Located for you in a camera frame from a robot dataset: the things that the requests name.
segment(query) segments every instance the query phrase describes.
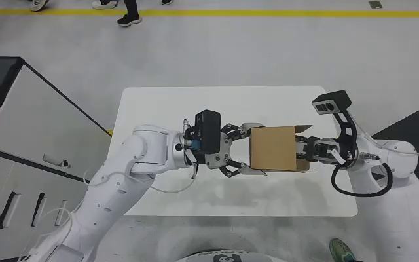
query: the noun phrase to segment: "box flap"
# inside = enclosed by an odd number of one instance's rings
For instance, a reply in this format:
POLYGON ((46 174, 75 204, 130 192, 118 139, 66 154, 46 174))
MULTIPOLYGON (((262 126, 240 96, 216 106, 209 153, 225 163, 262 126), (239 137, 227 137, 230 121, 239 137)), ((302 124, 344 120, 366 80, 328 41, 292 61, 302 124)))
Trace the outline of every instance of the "box flap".
POLYGON ((309 129, 310 127, 312 126, 311 125, 295 126, 295 133, 303 133, 305 130, 309 129))

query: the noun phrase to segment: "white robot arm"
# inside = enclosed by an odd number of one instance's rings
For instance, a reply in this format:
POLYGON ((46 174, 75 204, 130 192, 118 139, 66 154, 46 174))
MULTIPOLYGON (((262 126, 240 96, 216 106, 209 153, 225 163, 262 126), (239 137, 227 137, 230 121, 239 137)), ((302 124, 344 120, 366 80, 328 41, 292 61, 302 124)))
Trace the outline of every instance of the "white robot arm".
POLYGON ((137 127, 94 175, 71 220, 32 250, 29 261, 94 261, 106 232, 147 192, 155 175, 191 166, 183 149, 175 149, 179 143, 180 132, 137 127))
MULTIPOLYGON (((335 171, 331 176, 333 187, 341 193, 355 197, 371 198, 383 195, 392 186, 393 178, 397 187, 406 187, 412 183, 418 185, 417 179, 412 179, 418 162, 414 147, 407 142, 374 141, 366 134, 357 135, 355 122, 346 111, 349 105, 349 97, 344 91, 316 98, 313 106, 319 114, 332 113, 337 118, 342 129, 340 136, 337 139, 297 136, 296 157, 310 162, 320 161, 335 165, 335 171), (346 121, 340 118, 340 113, 343 113, 346 121), (397 153, 390 150, 390 147, 406 153, 397 153), (385 172, 382 172, 387 175, 384 176, 388 184, 385 188, 382 188, 371 174, 371 168, 382 163, 387 164, 385 172), (363 193, 342 191, 336 186, 334 180, 340 168, 352 171, 351 176, 356 178, 355 181, 352 179, 354 191, 363 193)), ((184 122, 183 132, 149 125, 137 127, 120 146, 119 152, 110 156, 94 175, 83 202, 71 213, 71 219, 32 249, 29 261, 94 261, 98 245, 106 232, 148 188, 152 187, 154 177, 165 171, 193 165, 194 179, 198 164, 205 163, 210 169, 220 169, 228 178, 238 174, 265 174, 262 170, 251 169, 245 163, 233 161, 230 155, 230 147, 234 140, 250 136, 252 128, 263 125, 247 123, 238 127, 227 124, 223 128, 220 125, 220 114, 205 110, 196 115, 195 126, 191 127, 187 121, 184 122)), ((412 235, 404 239, 408 242, 415 238, 417 236, 412 235)), ((407 254, 410 255, 414 251, 412 248, 407 254)), ((261 256, 254 253, 235 254, 241 255, 241 258, 255 258, 243 261, 263 261, 261 256)), ((271 261, 281 260, 271 257, 271 261)))

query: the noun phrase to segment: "white table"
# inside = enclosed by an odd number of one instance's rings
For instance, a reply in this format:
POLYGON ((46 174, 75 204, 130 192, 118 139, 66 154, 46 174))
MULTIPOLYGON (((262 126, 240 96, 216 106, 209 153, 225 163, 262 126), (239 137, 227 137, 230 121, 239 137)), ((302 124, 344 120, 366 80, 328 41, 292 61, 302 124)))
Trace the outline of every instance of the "white table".
MULTIPOLYGON (((318 115, 311 101, 325 91, 320 86, 127 88, 121 98, 109 155, 135 126, 154 124, 182 130, 183 119, 194 123, 196 113, 221 113, 221 126, 231 122, 260 122, 266 126, 312 124, 305 136, 337 137, 331 115, 318 115)), ((249 162, 248 140, 235 141, 232 157, 249 162)), ((331 186, 333 166, 312 163, 312 173, 278 172, 268 176, 226 178, 219 170, 201 165, 196 183, 178 194, 149 189, 125 215, 163 216, 335 216, 357 214, 355 198, 331 186)), ((155 187, 176 190, 190 183, 192 170, 159 175, 155 187)), ((345 171, 337 184, 351 191, 345 171)))

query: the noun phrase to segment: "brown cardboard box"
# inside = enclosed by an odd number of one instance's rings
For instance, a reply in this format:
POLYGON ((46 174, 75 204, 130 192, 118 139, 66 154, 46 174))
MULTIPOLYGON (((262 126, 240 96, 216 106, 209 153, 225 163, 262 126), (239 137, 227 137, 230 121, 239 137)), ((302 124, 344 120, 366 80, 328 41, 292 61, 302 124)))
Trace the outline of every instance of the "brown cardboard box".
POLYGON ((307 171, 310 163, 296 159, 295 134, 311 126, 252 128, 250 167, 261 170, 307 171))

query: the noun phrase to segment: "black cable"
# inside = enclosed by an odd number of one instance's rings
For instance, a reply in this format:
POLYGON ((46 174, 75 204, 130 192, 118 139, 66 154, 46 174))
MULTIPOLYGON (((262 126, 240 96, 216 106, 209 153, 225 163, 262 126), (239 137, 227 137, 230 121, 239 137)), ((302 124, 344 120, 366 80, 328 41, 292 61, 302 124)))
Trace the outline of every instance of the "black cable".
POLYGON ((386 169, 386 172, 387 172, 387 185, 386 185, 385 188, 383 188, 379 192, 375 192, 375 193, 354 193, 354 192, 348 192, 348 191, 340 189, 336 185, 336 175, 338 174, 339 169, 342 167, 340 164, 337 164, 336 168, 332 172, 332 178, 331 178, 332 186, 338 192, 340 192, 344 195, 352 196, 352 197, 379 197, 379 196, 382 196, 385 193, 387 193, 393 185, 393 172, 392 172, 392 170, 390 169, 390 167, 386 163, 383 163, 382 166, 386 169))

